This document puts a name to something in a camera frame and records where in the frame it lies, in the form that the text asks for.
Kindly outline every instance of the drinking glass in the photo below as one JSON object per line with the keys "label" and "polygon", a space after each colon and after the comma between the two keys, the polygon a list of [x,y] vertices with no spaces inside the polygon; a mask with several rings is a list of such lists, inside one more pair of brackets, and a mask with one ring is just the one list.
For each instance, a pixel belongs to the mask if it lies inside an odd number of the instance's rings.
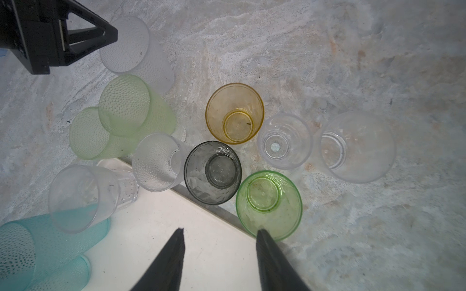
{"label": "drinking glass", "polygon": [[133,173],[146,190],[161,192],[183,181],[183,167],[190,147],[170,135],[145,137],[133,155]]}
{"label": "drinking glass", "polygon": [[87,107],[70,126],[69,145],[83,160],[110,159],[133,152],[137,140],[108,133],[100,123],[98,108]]}
{"label": "drinking glass", "polygon": [[27,291],[81,291],[89,282],[90,274],[89,260],[79,256]]}
{"label": "drinking glass", "polygon": [[222,142],[203,142],[185,163],[189,193],[205,204],[222,204],[236,193],[241,183],[241,163],[236,153]]}
{"label": "drinking glass", "polygon": [[264,121],[264,104],[250,86],[231,83],[217,89],[206,107],[206,123],[221,142],[239,144],[250,140]]}
{"label": "drinking glass", "polygon": [[253,237],[267,230],[276,241],[290,236],[302,216],[302,202],[293,182],[274,171],[259,171],[241,183],[236,213]]}
{"label": "drinking glass", "polygon": [[167,55],[147,25],[137,17],[124,16],[112,22],[118,40],[100,49],[103,65],[113,73],[132,74],[165,94],[175,82]]}
{"label": "drinking glass", "polygon": [[109,232],[106,219],[77,234],[56,228],[49,214],[0,227],[0,290],[23,291],[89,250]]}
{"label": "drinking glass", "polygon": [[388,126],[365,111],[338,115],[316,133],[315,140],[315,166],[350,183],[379,179],[396,157]]}
{"label": "drinking glass", "polygon": [[267,119],[257,134],[262,158],[279,169],[301,166],[311,154],[312,134],[305,121],[291,114]]}
{"label": "drinking glass", "polygon": [[176,116],[168,104],[134,75],[108,83],[100,96],[99,118],[111,134],[138,141],[154,132],[170,135],[176,128]]}
{"label": "drinking glass", "polygon": [[48,210],[66,233],[79,233],[137,199],[133,173],[97,166],[70,165],[50,185]]}

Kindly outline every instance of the clear cup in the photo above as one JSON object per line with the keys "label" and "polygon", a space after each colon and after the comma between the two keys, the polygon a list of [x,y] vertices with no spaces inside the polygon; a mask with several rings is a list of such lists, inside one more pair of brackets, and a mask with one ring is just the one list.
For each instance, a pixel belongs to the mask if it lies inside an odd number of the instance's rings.
{"label": "clear cup", "polygon": [[79,256],[27,291],[81,291],[89,282],[91,265]]}
{"label": "clear cup", "polygon": [[205,204],[222,204],[241,183],[240,159],[222,142],[203,142],[186,159],[185,183],[189,193]]}
{"label": "clear cup", "polygon": [[212,135],[221,142],[247,142],[264,121],[264,104],[252,87],[226,84],[215,91],[206,107],[206,123]]}
{"label": "clear cup", "polygon": [[133,155],[133,173],[146,190],[161,192],[183,181],[183,167],[191,148],[170,135],[145,137]]}
{"label": "clear cup", "polygon": [[290,236],[302,216],[299,191],[290,179],[274,171],[253,173],[236,194],[236,213],[253,237],[265,229],[276,241]]}
{"label": "clear cup", "polygon": [[172,134],[176,116],[143,80],[122,75],[111,80],[99,100],[99,118],[113,135],[138,141],[154,132]]}
{"label": "clear cup", "polygon": [[309,158],[313,139],[304,120],[291,114],[277,114],[262,125],[257,146],[268,164],[278,169],[294,169]]}
{"label": "clear cup", "polygon": [[132,153],[137,140],[108,133],[100,123],[99,109],[87,107],[73,119],[69,128],[69,145],[83,160],[110,159]]}
{"label": "clear cup", "polygon": [[57,228],[79,233],[133,203],[137,190],[131,172],[74,164],[52,181],[48,210]]}
{"label": "clear cup", "polygon": [[388,126],[374,114],[338,115],[315,134],[315,166],[350,183],[369,183],[392,167],[396,145]]}
{"label": "clear cup", "polygon": [[118,40],[100,49],[103,65],[117,75],[132,74],[165,94],[175,82],[175,74],[163,48],[149,28],[134,16],[124,16],[112,22],[118,30]]}
{"label": "clear cup", "polygon": [[23,291],[36,285],[100,242],[109,229],[106,219],[68,234],[55,227],[49,214],[4,224],[0,227],[0,290]]}

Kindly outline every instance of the stone countertop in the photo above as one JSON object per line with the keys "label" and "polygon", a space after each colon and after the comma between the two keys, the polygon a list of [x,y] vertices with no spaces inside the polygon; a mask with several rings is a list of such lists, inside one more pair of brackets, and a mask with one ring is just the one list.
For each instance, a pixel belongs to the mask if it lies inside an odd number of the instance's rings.
{"label": "stone countertop", "polygon": [[[466,285],[466,3],[463,0],[83,0],[104,19],[144,20],[175,71],[164,95],[174,136],[212,140],[210,95],[242,82],[265,118],[288,112],[313,130],[349,110],[371,111],[397,142],[393,168],[368,184],[307,161],[280,171],[298,187],[302,222],[280,243],[313,290],[462,290]],[[74,116],[115,77],[98,52],[50,75],[0,57],[0,219],[47,212],[48,185],[79,161]],[[232,146],[243,179],[273,169],[257,139]],[[221,206],[235,214],[234,198]]]}

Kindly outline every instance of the plastic cup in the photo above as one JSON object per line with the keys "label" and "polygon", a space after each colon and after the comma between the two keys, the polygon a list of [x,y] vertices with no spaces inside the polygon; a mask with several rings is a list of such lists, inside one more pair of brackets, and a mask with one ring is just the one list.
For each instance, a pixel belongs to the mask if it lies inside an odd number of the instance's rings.
{"label": "plastic cup", "polygon": [[89,282],[91,265],[79,256],[27,291],[81,291]]}
{"label": "plastic cup", "polygon": [[189,193],[205,204],[222,204],[234,196],[241,183],[241,163],[236,153],[222,142],[203,142],[185,163]]}
{"label": "plastic cup", "polygon": [[74,164],[52,181],[48,210],[56,227],[79,233],[133,203],[137,190],[131,172]]}
{"label": "plastic cup", "polygon": [[138,141],[154,132],[170,135],[176,128],[176,116],[168,104],[134,75],[108,83],[100,96],[99,118],[111,134]]}
{"label": "plastic cup", "polygon": [[221,142],[239,144],[250,140],[264,121],[264,104],[250,86],[231,83],[217,89],[206,107],[206,123]]}
{"label": "plastic cup", "polygon": [[83,160],[126,156],[136,149],[137,140],[108,133],[99,120],[97,107],[83,109],[69,129],[69,145]]}
{"label": "plastic cup", "polygon": [[165,94],[175,82],[175,74],[163,48],[147,25],[137,17],[124,16],[112,22],[118,41],[100,49],[103,65],[113,73],[132,74]]}
{"label": "plastic cup", "polygon": [[302,202],[293,182],[274,171],[260,171],[241,183],[236,195],[236,213],[253,237],[267,230],[276,241],[290,236],[302,216]]}
{"label": "plastic cup", "polygon": [[388,126],[369,112],[338,115],[315,134],[318,169],[350,183],[369,183],[385,175],[396,157]]}
{"label": "plastic cup", "polygon": [[133,155],[133,173],[146,190],[161,192],[183,181],[183,167],[190,147],[170,135],[145,137]]}
{"label": "plastic cup", "polygon": [[304,120],[291,114],[277,114],[262,125],[257,134],[257,146],[268,164],[279,169],[294,169],[309,158],[313,139]]}
{"label": "plastic cup", "polygon": [[49,214],[0,227],[0,290],[23,291],[62,269],[109,232],[106,219],[78,234],[57,229]]}

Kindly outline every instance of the white board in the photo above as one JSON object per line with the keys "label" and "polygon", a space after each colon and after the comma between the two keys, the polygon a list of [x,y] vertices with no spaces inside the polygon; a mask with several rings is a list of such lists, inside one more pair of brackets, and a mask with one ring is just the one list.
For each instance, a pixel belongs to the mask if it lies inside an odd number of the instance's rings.
{"label": "white board", "polygon": [[[130,167],[118,159],[99,165]],[[142,187],[132,205],[112,215],[108,235],[86,253],[92,274],[83,290],[130,290],[178,227],[184,228],[186,247],[181,291],[260,290],[254,238],[172,190]]]}

